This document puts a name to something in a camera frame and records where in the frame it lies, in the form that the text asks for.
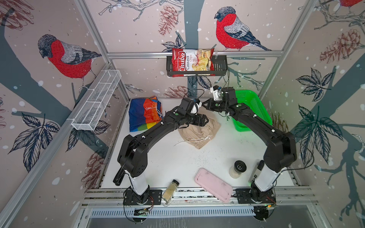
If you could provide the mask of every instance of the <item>white drawstring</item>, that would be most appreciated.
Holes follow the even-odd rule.
[[[211,139],[209,136],[211,136],[211,135],[208,135],[205,138],[198,138],[198,139],[200,139],[199,141],[181,141],[181,142],[176,143],[174,146],[178,145],[179,143],[183,143],[183,142],[196,143],[196,142],[201,142],[201,141],[204,141],[204,140],[207,140],[207,139]]]
[[[146,108],[146,110],[154,109],[154,108],[157,110],[157,114],[158,114],[158,116],[159,116],[159,117],[162,117],[162,114],[161,114],[160,110],[158,110],[158,108],[157,108],[157,107],[149,107],[149,108]]]

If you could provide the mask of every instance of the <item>spice bottle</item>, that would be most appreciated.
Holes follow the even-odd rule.
[[[246,164],[243,161],[236,161],[234,165],[229,169],[229,175],[237,179],[240,177],[241,173],[246,171],[247,167]]]
[[[170,203],[170,200],[174,193],[176,192],[177,187],[179,186],[179,182],[177,180],[172,180],[172,182],[167,187],[166,191],[162,195],[162,199],[166,201],[166,204]]]

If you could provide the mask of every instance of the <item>green basket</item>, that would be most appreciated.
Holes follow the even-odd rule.
[[[266,121],[268,124],[273,125],[272,119],[270,118],[270,116],[269,116],[268,112],[266,111],[264,105],[262,104],[260,98],[257,96],[257,94],[255,92],[253,92],[251,90],[236,90],[236,97],[237,97],[238,103],[245,103],[261,119]],[[232,120],[233,120],[234,127],[236,128],[237,131],[239,131],[239,132],[250,131],[250,129],[246,125],[236,121],[233,118],[232,118]]]

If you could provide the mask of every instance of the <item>black wire basket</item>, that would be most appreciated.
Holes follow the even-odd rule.
[[[212,64],[214,66],[214,70],[204,70],[204,71],[173,71],[172,69],[172,56],[167,56],[167,62],[166,62],[166,71],[167,75],[172,77],[175,74],[183,74],[188,76],[224,76],[227,73],[228,70],[228,64],[227,64],[227,56],[226,55],[213,55],[212,56]]]

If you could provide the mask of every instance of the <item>white wire basket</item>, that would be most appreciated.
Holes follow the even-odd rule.
[[[121,78],[119,70],[106,70],[81,110],[72,121],[76,130],[93,131],[99,122],[118,82]]]

